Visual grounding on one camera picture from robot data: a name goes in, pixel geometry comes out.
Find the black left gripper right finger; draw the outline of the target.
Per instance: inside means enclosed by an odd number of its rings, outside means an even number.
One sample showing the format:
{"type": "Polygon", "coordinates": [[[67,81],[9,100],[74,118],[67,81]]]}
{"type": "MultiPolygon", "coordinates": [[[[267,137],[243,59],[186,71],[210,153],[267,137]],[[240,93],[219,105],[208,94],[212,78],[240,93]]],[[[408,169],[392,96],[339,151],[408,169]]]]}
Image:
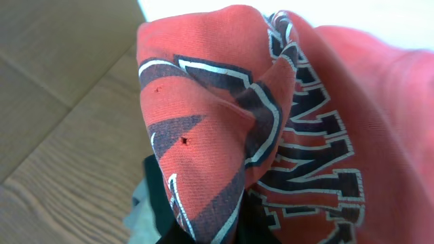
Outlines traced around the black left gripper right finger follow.
{"type": "Polygon", "coordinates": [[[258,213],[255,204],[243,192],[241,209],[235,234],[235,244],[281,244],[276,236],[263,222],[263,217],[258,213]]]}

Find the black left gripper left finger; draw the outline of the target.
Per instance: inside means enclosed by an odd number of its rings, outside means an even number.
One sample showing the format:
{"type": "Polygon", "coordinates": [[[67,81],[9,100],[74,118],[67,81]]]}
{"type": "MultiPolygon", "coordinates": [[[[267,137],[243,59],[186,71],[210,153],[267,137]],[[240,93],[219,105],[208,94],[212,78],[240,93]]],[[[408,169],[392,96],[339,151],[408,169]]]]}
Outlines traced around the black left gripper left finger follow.
{"type": "Polygon", "coordinates": [[[156,244],[195,244],[195,241],[171,218],[158,218],[156,221],[158,233],[161,235],[156,244]]]}

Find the red printed t-shirt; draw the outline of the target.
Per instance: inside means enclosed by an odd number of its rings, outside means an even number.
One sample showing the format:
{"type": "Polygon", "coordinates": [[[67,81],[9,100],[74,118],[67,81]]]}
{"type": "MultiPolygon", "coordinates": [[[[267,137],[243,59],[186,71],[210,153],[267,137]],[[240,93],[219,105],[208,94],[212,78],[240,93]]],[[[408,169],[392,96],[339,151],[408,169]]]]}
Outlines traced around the red printed t-shirt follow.
{"type": "Polygon", "coordinates": [[[175,221],[234,243],[433,242],[433,52],[246,5],[144,23],[140,105],[175,221]]]}

